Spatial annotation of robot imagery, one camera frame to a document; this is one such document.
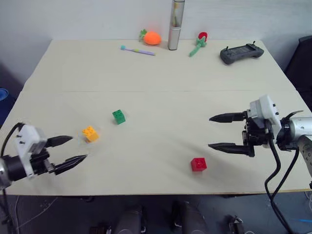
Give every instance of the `table surface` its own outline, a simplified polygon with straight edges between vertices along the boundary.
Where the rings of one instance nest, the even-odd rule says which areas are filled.
[[[14,182],[16,195],[130,195],[263,193],[264,180],[275,169],[269,149],[256,147],[254,158],[215,151],[208,143],[242,144],[243,122],[209,122],[214,115],[241,112],[263,94],[276,103],[280,116],[304,110],[300,95],[264,45],[259,59],[225,65],[218,53],[227,45],[248,41],[209,41],[187,57],[193,41],[177,51],[148,47],[133,40],[53,41],[27,81],[1,129],[0,142],[18,121],[41,128],[48,137],[70,135],[68,143],[49,149],[50,161],[61,163],[89,156],[58,176],[43,174]],[[157,52],[155,57],[119,50],[120,45]],[[116,125],[121,109],[126,122]],[[98,141],[86,143],[81,130],[92,125]],[[282,170],[294,152],[278,151]],[[6,153],[16,155],[13,141]],[[190,162],[204,157],[208,169],[192,172]],[[300,156],[282,187],[308,189],[310,175]]]

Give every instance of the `remote controller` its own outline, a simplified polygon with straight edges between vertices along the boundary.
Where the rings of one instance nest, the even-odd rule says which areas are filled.
[[[221,50],[220,57],[226,64],[234,63],[236,60],[254,57],[258,58],[263,55],[264,51],[255,46],[255,41],[253,44],[246,44],[239,47],[230,48],[226,47],[225,49]]]

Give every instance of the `purple toothbrush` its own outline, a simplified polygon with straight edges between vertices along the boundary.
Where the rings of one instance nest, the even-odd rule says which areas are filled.
[[[122,45],[121,50],[128,50],[128,51],[132,51],[132,52],[137,52],[140,54],[145,54],[145,55],[156,55],[154,52],[149,52],[149,51],[145,51],[145,50],[139,50],[139,49],[127,49],[125,45]]]

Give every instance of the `floor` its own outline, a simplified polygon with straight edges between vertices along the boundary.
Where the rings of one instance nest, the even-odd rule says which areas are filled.
[[[9,196],[9,207],[15,209],[17,196]],[[44,211],[55,197],[20,196],[19,224]],[[216,195],[134,195],[97,196],[91,202],[75,197],[58,197],[39,217],[22,226],[21,234],[88,234],[99,223],[113,225],[123,210],[141,204],[146,208],[148,233],[170,234],[169,215],[174,200],[187,200],[205,216],[210,234],[228,234],[227,215],[237,215],[244,221],[246,231],[255,234],[285,234],[273,213],[266,195],[224,197]],[[312,212],[303,192],[282,193],[276,202],[290,226],[299,234],[312,231]],[[0,225],[0,233],[6,229]]]

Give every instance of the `white wall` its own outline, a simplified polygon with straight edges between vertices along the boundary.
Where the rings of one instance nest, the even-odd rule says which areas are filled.
[[[0,0],[0,65],[24,83],[51,39],[168,37],[171,0]],[[181,38],[261,39],[282,69],[312,34],[312,0],[186,0]]]

